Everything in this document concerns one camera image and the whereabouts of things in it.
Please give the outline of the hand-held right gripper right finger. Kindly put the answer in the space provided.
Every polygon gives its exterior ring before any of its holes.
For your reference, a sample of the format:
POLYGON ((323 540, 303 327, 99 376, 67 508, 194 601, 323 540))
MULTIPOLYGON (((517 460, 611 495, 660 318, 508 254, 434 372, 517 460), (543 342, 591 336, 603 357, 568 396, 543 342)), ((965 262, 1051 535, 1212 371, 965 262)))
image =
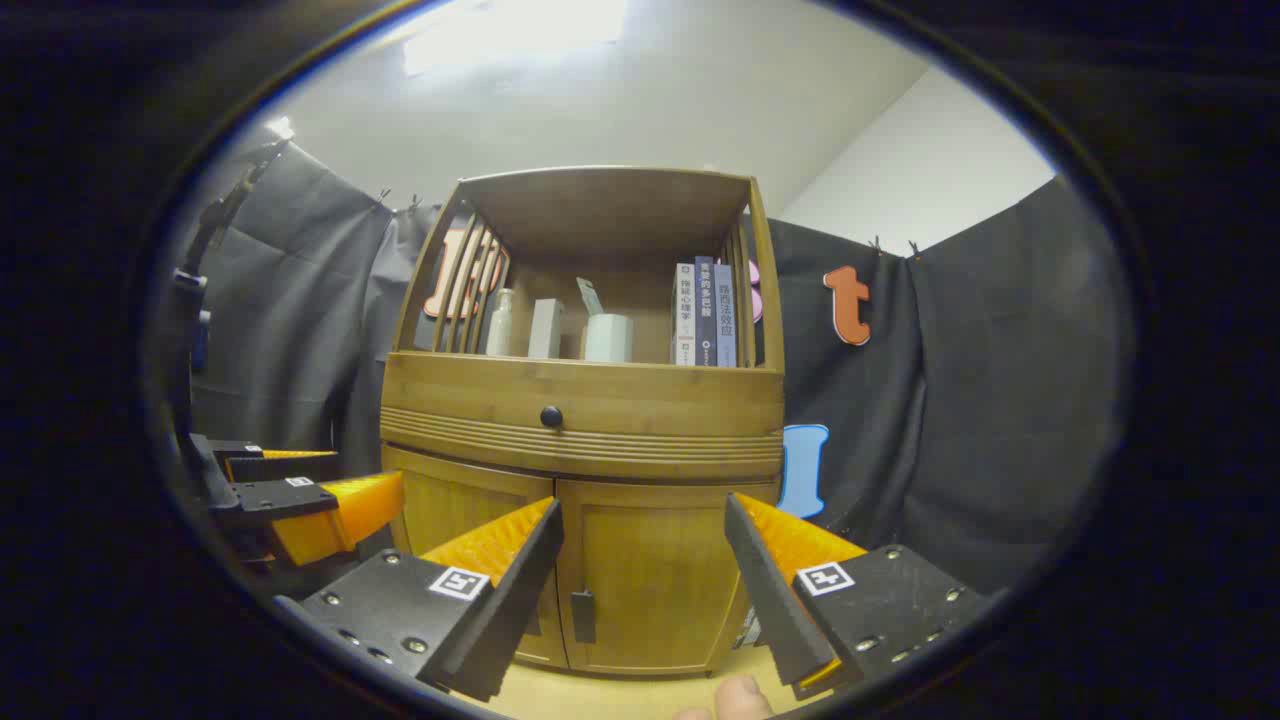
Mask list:
POLYGON ((993 602, 906 546, 864 550, 739 492, 726 500, 724 537, 797 700, 910 667, 993 602))

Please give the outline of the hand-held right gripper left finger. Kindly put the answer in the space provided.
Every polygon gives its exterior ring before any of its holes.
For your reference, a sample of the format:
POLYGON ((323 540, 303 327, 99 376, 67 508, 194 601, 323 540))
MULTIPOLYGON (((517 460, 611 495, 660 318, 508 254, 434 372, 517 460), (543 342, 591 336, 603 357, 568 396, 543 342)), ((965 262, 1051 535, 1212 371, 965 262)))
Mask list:
POLYGON ((387 550, 306 596, 275 597, 292 630, 343 669, 416 701, 500 691, 564 539, 545 497, 415 556, 387 550))

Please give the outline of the wooden double-door shoe cabinet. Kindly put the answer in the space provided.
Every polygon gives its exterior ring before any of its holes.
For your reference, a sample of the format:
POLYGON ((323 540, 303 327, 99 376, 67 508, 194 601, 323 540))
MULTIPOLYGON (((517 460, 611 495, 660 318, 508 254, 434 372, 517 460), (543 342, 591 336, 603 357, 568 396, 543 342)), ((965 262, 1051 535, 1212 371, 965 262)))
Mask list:
MULTIPOLYGON (((588 363, 582 359, 582 333, 589 315, 575 279, 584 277, 594 283, 604 313, 634 322, 632 361, 607 364, 675 365, 675 266, 694 264, 695 256, 709 256, 714 264, 727 263, 732 269, 739 351, 735 368, 769 369, 785 382, 780 284, 758 182, 707 170, 567 167, 460 181, 420 250, 387 360, 394 352, 486 356, 494 293, 511 288, 511 355, 502 357, 529 359, 534 302, 558 299, 564 305, 561 357, 547 360, 588 363)), ((554 483, 568 479, 709 486, 557 477, 426 455, 548 477, 554 483)), ((713 483, 776 480, 781 491, 782 475, 783 464, 771 479, 713 483)))

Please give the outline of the wooden ribbed drawer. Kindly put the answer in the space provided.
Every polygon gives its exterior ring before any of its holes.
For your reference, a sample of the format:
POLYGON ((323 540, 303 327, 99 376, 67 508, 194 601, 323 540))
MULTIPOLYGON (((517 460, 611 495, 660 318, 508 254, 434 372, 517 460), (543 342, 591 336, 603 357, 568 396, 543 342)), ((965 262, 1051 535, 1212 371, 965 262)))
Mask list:
POLYGON ((783 410, 769 369, 394 352, 380 436, 557 477, 710 484, 780 474, 783 410), (548 405, 561 428, 540 423, 548 405))

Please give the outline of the white pump bottle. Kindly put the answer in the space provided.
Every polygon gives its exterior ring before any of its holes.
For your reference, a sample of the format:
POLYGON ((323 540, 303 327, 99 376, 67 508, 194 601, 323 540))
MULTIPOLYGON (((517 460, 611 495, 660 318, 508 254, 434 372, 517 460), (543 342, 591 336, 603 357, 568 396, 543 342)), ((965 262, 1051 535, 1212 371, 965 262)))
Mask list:
POLYGON ((493 311, 489 316, 484 354, 486 356, 509 356, 513 325, 515 292, 502 288, 494 293, 493 311))

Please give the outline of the white rectangular box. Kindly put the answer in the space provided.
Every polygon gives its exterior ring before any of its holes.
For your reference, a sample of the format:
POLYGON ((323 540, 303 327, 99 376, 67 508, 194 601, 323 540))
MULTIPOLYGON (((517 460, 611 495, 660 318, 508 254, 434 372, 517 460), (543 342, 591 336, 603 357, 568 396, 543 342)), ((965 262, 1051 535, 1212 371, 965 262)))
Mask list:
POLYGON ((558 299, 538 299, 534 302, 526 352, 529 359, 561 357, 563 313, 564 305, 558 299))

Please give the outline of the white cup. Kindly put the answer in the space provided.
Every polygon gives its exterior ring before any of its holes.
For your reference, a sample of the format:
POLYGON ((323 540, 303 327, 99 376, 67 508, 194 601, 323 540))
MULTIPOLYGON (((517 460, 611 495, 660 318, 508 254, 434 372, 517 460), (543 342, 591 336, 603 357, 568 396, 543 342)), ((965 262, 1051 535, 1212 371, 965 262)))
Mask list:
POLYGON ((591 314, 582 333, 582 359, 588 363, 631 363, 634 322, 611 313, 591 314))

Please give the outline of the light blue book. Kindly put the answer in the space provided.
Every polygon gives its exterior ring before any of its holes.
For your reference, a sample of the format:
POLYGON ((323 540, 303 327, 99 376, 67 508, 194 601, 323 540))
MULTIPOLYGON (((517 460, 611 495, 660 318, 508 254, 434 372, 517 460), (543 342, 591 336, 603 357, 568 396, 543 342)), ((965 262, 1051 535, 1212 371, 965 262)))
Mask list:
POLYGON ((733 273, 727 263, 712 266, 713 291, 716 297, 716 365, 737 366, 737 316, 733 273))

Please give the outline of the black backdrop cloth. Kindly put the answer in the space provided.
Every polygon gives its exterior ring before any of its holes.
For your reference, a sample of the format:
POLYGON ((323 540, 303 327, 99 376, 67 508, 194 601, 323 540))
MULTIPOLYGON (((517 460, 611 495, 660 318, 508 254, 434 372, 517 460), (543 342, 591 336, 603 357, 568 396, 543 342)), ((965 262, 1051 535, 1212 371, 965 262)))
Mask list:
MULTIPOLYGON (((392 210, 285 147, 201 263, 195 428, 379 469, 381 375, 439 206, 392 210)), ((785 420, 829 430, 815 521, 988 593, 1070 524, 1123 436, 1137 331, 1062 181, 915 258, 771 219, 785 420)))

